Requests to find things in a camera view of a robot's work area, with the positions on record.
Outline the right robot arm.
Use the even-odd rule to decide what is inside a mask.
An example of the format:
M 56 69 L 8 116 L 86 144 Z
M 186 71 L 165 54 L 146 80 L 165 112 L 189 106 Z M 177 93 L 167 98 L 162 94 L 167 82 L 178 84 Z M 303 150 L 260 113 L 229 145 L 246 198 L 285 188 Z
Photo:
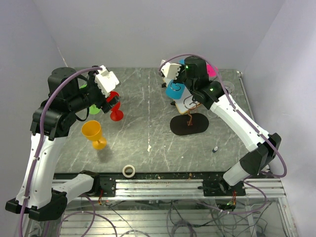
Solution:
M 186 86 L 194 101 L 221 118 L 248 150 L 224 173 L 223 180 L 218 182 L 217 188 L 221 194 L 229 195 L 238 182 L 257 175 L 275 157 L 280 156 L 278 148 L 281 137 L 277 133 L 270 134 L 256 124 L 233 100 L 222 79 L 209 79 L 205 60 L 197 56 L 185 58 L 176 79 Z

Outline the blue plastic wine glass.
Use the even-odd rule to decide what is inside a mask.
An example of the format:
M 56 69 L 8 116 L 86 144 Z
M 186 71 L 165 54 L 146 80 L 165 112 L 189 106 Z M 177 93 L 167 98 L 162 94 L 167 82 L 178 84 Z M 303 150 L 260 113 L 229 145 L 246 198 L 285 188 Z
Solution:
M 182 97 L 185 85 L 176 83 L 176 79 L 164 78 L 166 83 L 166 95 L 171 99 L 178 100 Z

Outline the pink plastic wine glass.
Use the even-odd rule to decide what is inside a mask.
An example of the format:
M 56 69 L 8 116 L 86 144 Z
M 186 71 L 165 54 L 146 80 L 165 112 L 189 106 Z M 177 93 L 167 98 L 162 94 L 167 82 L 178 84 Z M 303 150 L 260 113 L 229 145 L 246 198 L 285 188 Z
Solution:
M 218 72 L 218 68 L 215 67 L 215 69 L 213 69 L 209 64 L 206 64 L 206 68 L 207 68 L 207 73 L 209 75 L 209 77 L 216 77 L 216 73 Z

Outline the orange plastic wine glass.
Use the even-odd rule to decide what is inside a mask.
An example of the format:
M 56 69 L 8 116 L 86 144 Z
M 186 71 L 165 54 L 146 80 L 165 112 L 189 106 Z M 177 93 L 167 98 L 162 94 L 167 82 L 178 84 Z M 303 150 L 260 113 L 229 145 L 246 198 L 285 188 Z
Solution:
M 96 120 L 91 120 L 86 122 L 82 128 L 81 132 L 83 136 L 92 142 L 92 146 L 96 150 L 102 150 L 107 145 L 107 140 L 103 137 L 101 124 Z

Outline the green plastic wine glass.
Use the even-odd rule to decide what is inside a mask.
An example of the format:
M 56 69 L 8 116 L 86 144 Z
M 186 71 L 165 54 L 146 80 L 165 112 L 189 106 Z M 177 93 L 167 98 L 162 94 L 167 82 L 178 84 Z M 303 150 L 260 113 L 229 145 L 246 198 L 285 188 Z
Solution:
M 80 86 L 79 88 L 80 88 L 80 89 L 81 89 L 81 88 L 85 88 L 86 86 L 87 86 L 87 84 L 85 83 L 85 84 L 83 84 L 82 86 Z M 100 111 L 101 111 L 101 109 L 97 108 L 95 104 L 93 104 L 93 105 L 91 105 L 91 106 L 89 107 L 89 114 L 91 114 L 91 115 L 96 115 L 96 114 L 98 114 Z

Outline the red plastic wine glass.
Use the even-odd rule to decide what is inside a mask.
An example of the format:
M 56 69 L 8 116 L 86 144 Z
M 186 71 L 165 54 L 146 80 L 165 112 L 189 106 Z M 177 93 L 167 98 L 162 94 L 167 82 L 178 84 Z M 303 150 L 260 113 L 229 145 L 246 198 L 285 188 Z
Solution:
M 110 96 L 106 99 L 107 102 L 110 102 L 114 97 L 119 97 L 119 94 L 116 91 L 111 91 Z M 120 110 L 120 102 L 117 102 L 112 108 L 111 108 L 111 114 L 110 118 L 113 121 L 120 121 L 123 119 L 123 111 Z

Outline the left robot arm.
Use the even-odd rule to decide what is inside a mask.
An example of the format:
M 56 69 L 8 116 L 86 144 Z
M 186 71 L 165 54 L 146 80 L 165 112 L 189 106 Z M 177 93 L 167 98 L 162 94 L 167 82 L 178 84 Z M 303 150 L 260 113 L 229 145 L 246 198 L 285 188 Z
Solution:
M 77 113 L 92 105 L 107 113 L 119 102 L 118 96 L 110 96 L 118 85 L 117 76 L 105 66 L 83 71 L 61 67 L 52 71 L 48 77 L 49 98 L 33 114 L 25 178 L 17 196 L 6 203 L 7 211 L 28 214 L 39 222 L 57 220 L 73 199 L 100 192 L 100 176 L 92 171 L 81 171 L 62 185 L 52 182 Z

